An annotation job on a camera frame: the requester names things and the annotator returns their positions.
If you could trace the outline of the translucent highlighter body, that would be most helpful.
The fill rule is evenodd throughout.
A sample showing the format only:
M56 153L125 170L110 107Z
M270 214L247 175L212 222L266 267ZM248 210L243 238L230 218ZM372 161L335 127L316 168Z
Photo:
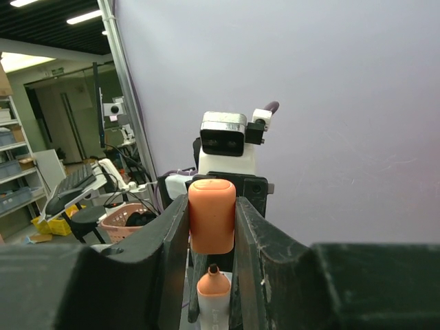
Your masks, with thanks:
M197 283L200 329L229 329L230 290L229 278L217 264L209 265Z

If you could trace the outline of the orange highlighter cap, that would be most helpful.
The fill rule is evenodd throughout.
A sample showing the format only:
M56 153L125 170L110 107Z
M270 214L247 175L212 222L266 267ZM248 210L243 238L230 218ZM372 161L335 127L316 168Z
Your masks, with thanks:
M234 247L236 188L225 179L200 179L188 189L190 244L198 254L227 254Z

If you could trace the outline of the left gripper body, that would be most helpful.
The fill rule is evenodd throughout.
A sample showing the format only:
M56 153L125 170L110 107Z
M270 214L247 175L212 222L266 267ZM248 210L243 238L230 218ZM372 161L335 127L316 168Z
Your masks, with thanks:
M207 175L192 175L191 173L187 175L183 171L171 171L161 176L163 209L170 206L178 196L185 195L189 185L200 179L225 179L232 182L236 189L236 196L247 198L263 217L267 208L267 196L274 193L273 184L270 184L266 178L255 175L218 172L210 172Z

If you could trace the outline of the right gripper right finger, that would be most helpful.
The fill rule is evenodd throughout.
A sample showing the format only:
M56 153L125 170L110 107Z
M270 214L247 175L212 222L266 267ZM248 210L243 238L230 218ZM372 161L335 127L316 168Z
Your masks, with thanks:
M307 247L236 202L241 329L438 329L439 246Z

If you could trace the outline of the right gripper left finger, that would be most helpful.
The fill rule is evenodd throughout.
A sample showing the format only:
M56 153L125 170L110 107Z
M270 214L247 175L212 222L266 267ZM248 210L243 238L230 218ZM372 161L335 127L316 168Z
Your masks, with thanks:
M188 198L103 251L1 246L2 329L178 329Z

